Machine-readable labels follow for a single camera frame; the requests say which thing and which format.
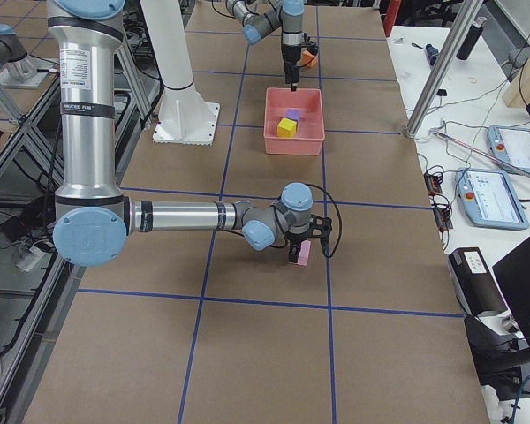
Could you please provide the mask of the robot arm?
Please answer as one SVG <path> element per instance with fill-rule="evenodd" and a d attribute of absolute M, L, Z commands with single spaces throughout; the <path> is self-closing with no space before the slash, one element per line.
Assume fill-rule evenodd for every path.
<path fill-rule="evenodd" d="M 208 145 L 220 107 L 197 91 L 176 1 L 140 5 L 162 84 L 154 139 Z M 114 56 L 124 44 L 121 1 L 50 1 L 49 32 L 60 58 L 64 181 L 55 194 L 53 240 L 68 262 L 99 266 L 116 258 L 133 232 L 228 231 L 255 250 L 287 248 L 297 262 L 309 239 L 325 257 L 337 249 L 332 222 L 312 211 L 314 186 L 287 185 L 267 208 L 234 203 L 135 201 L 115 177 Z"/>
<path fill-rule="evenodd" d="M 253 1 L 224 1 L 225 12 L 219 11 L 215 2 L 215 12 L 225 18 L 235 19 L 242 26 L 242 33 L 250 45 L 255 45 L 264 38 L 281 29 L 281 54 L 283 60 L 285 83 L 292 92 L 296 92 L 300 81 L 299 63 L 304 49 L 314 46 L 303 27 L 305 2 L 300 0 L 269 1 L 265 12 L 252 11 L 249 7 Z"/>

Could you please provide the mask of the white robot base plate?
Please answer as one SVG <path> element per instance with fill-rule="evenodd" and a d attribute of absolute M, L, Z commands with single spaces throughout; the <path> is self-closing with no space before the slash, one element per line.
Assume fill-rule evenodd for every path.
<path fill-rule="evenodd" d="M 179 100 L 162 105 L 153 134 L 155 143 L 210 146 L 215 138 L 220 104 L 203 102 L 187 107 Z"/>

